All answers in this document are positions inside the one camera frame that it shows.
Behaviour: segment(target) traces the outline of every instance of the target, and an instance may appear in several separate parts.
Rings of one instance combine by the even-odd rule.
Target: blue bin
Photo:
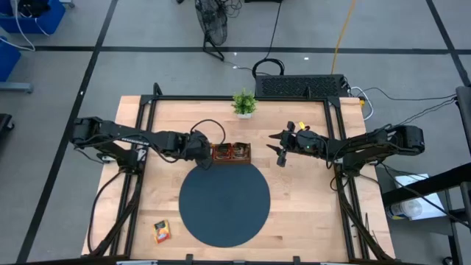
[[[13,46],[0,41],[0,82],[5,82],[12,72],[15,64],[20,60],[20,52]]]
[[[0,16],[2,15],[13,15],[10,0],[0,0]]]
[[[10,0],[0,0],[0,2],[2,2],[0,6],[3,6],[4,1],[10,3]],[[34,18],[18,17],[23,33],[43,34],[41,29],[43,29],[47,34],[53,34],[56,31],[57,26],[59,26],[59,23],[64,16],[65,8],[59,0],[49,0],[48,3],[51,7],[50,11],[42,14],[42,16],[38,18],[37,24]],[[15,17],[0,17],[0,27],[9,33],[20,33],[18,25],[16,25]]]

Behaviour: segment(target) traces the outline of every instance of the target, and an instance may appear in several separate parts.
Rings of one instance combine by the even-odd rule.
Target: fan
[[[222,0],[196,0],[196,13],[198,15],[199,25],[205,33],[205,42],[203,51],[224,61],[224,55],[216,48],[222,45],[227,39],[227,15],[225,1]],[[219,54],[209,52],[206,49],[206,43]]]

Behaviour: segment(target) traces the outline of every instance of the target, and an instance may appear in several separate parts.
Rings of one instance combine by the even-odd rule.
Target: small green plant
[[[234,95],[234,113],[236,114],[247,114],[253,113],[256,109],[255,100],[253,93],[247,93],[245,88],[242,89],[242,93]]]

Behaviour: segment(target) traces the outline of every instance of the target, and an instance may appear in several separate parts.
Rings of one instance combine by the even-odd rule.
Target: wooden table
[[[139,96],[121,98],[116,123],[134,127],[139,99]],[[183,260],[186,254],[193,254],[194,260],[292,261],[293,256],[298,255],[301,261],[348,261],[338,196],[329,188],[333,170],[326,169],[323,160],[295,154],[288,154],[286,167],[281,168],[276,164],[275,152],[265,146],[279,144],[268,135],[281,132],[288,121],[295,124],[303,121],[314,132],[327,136],[323,104],[259,102],[249,120],[238,119],[230,104],[228,101],[157,101],[153,131],[189,132],[198,121],[215,119],[226,129],[227,142],[251,143],[252,164],[261,171],[270,188],[271,209],[265,225],[258,235],[237,247],[216,248],[198,241],[185,228],[178,211],[180,186],[187,173],[195,167],[195,162],[180,160],[169,164],[151,151],[146,163],[131,258]],[[366,132],[358,99],[341,99],[341,111],[347,137]],[[331,113],[338,137],[333,108]],[[143,120],[142,129],[145,129],[147,118]],[[217,143],[222,139],[221,130],[215,124],[204,123],[197,129],[211,142]],[[114,163],[105,165],[99,186],[117,170]],[[376,179],[372,166],[365,166],[361,173]],[[118,178],[109,185],[98,201],[92,229],[93,247],[105,237],[115,221],[123,179]],[[394,257],[377,183],[360,177],[355,181],[363,218],[368,213],[369,229],[374,231],[386,253]],[[152,226],[163,219],[170,223],[172,238],[156,245]],[[121,232],[123,239],[127,232],[127,226],[124,227]],[[356,257],[359,258],[360,248],[354,228],[352,234]],[[124,249],[123,239],[118,253]],[[86,244],[83,253],[88,253]]]

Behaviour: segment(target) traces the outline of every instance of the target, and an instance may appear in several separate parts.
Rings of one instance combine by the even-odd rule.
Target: round mat
[[[180,190],[180,215],[190,233],[214,247],[249,241],[270,211],[270,191],[252,164],[191,170]]]

